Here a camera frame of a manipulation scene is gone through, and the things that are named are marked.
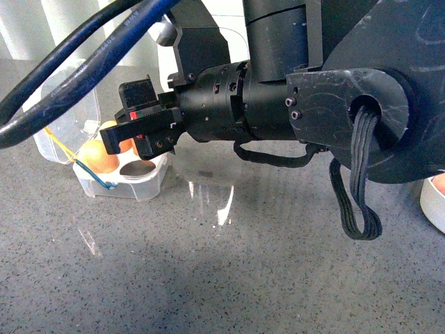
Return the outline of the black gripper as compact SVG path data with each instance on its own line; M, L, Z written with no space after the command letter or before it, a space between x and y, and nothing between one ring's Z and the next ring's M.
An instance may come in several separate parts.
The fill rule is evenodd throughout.
M173 151L184 133L181 111L166 109L154 93L121 92L123 119L116 126L100 131L109 155L119 154L120 142L132 139L142 160Z

